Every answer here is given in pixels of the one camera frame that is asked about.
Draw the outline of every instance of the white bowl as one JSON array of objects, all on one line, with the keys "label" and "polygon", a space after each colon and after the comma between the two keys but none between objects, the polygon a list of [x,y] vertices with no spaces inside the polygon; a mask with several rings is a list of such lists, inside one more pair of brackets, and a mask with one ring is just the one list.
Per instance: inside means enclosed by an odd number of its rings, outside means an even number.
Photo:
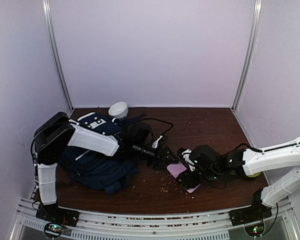
[{"label": "white bowl", "polygon": [[128,104],[124,101],[113,104],[108,111],[109,115],[116,119],[125,119],[128,115]]}]

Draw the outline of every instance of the white panel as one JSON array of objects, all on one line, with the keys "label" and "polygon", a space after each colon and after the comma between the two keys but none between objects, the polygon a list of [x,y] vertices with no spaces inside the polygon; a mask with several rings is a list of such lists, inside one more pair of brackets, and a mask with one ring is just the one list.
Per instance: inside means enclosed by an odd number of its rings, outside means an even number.
[{"label": "white panel", "polygon": [[32,191],[35,130],[67,111],[41,0],[0,0],[0,240]]},{"label": "white panel", "polygon": [[[238,115],[256,147],[300,136],[300,0],[264,1],[257,50]],[[270,181],[286,172],[268,172]],[[290,199],[300,226],[300,190]]]},{"label": "white panel", "polygon": [[230,107],[253,0],[53,0],[75,107]]}]

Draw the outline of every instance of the wooden table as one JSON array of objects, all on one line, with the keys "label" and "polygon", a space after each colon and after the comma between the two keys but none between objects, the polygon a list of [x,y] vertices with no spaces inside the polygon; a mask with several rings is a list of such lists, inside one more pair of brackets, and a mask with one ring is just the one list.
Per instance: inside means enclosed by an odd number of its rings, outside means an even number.
[{"label": "wooden table", "polygon": [[[107,109],[76,109],[71,118],[77,119],[89,112],[107,114]],[[209,144],[224,154],[240,143],[247,143],[233,113],[227,108],[130,108],[129,117],[147,113],[148,117],[167,120],[174,124],[166,141],[175,153],[180,147],[193,149]],[[167,126],[148,122],[155,138]],[[61,167],[57,180],[67,182],[69,175]],[[215,189],[202,184],[194,193],[187,192],[176,183],[167,170],[153,170],[139,166],[127,189],[114,195],[95,191],[75,183],[57,187],[58,203],[62,207],[80,210],[122,214],[175,214],[194,213],[250,205],[255,191],[267,186],[263,174],[250,180],[230,181],[227,188]]]}]

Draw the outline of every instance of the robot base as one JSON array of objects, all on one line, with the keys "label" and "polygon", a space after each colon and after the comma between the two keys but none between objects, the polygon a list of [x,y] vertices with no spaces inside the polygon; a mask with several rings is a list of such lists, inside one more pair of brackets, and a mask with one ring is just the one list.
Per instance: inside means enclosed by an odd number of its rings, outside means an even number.
[{"label": "robot base", "polygon": [[[60,226],[63,226],[63,225],[70,226],[70,227],[77,226],[77,222],[79,219],[78,211],[63,209],[63,208],[58,207],[57,209],[55,209],[55,213],[57,213],[57,215],[59,217],[55,217],[55,220],[53,221],[53,223],[58,224]],[[38,219],[48,221],[48,222],[52,221],[51,217],[47,215],[47,213],[44,209],[42,209],[41,205],[39,205],[39,208],[36,212],[35,217]]]},{"label": "robot base", "polygon": [[233,226],[257,222],[272,216],[271,208],[262,204],[231,210],[229,212]]}]

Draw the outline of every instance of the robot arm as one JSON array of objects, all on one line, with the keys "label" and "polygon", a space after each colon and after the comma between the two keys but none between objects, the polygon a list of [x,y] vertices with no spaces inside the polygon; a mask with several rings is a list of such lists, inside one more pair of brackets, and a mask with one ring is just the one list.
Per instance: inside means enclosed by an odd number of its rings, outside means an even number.
[{"label": "robot arm", "polygon": [[[93,114],[82,116],[79,121]],[[129,156],[133,152],[147,159],[148,166],[153,165],[153,168],[166,167],[167,164],[179,161],[169,147],[163,146],[166,139],[164,136],[160,136],[152,147],[144,145],[151,132],[151,127],[146,123],[136,121],[124,130],[119,128],[121,130],[113,135],[106,135],[104,132],[101,134],[94,131],[95,128],[106,123],[98,117],[92,116],[93,122],[83,121],[84,126],[81,126],[78,122],[70,120],[64,112],[58,112],[35,132],[31,144],[31,155],[41,203],[37,218],[48,221],[54,219],[58,222],[60,217],[64,217],[66,225],[77,224],[79,213],[59,208],[57,203],[56,169],[66,147],[80,147],[109,157],[122,153]]]},{"label": "robot arm", "polygon": [[300,188],[300,137],[261,149],[239,148],[225,155],[208,145],[197,146],[193,151],[181,148],[178,155],[187,170],[177,181],[186,189],[195,188],[204,181],[230,181],[253,177],[267,170],[294,167],[274,184],[255,192],[251,206],[230,211],[233,226],[271,217],[271,207]]}]

